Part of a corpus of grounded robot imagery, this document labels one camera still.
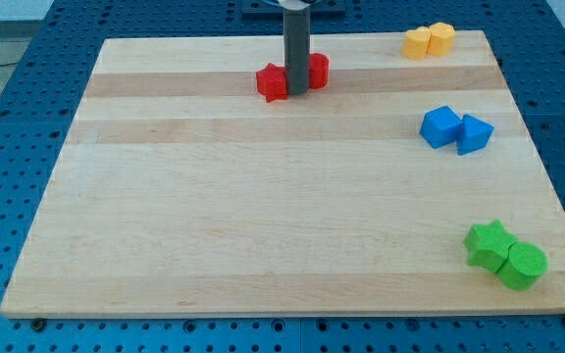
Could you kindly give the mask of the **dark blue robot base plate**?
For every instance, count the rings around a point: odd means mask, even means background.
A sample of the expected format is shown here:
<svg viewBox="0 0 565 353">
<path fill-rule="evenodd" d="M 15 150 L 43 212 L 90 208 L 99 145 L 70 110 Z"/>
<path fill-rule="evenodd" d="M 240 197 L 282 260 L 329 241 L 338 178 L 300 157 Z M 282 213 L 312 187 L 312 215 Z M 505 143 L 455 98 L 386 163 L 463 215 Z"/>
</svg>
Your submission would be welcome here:
<svg viewBox="0 0 565 353">
<path fill-rule="evenodd" d="M 320 0 L 310 6 L 312 16 L 341 16 L 346 12 L 346 0 Z M 283 8 L 277 1 L 240 0 L 240 13 L 244 18 L 280 18 Z"/>
</svg>

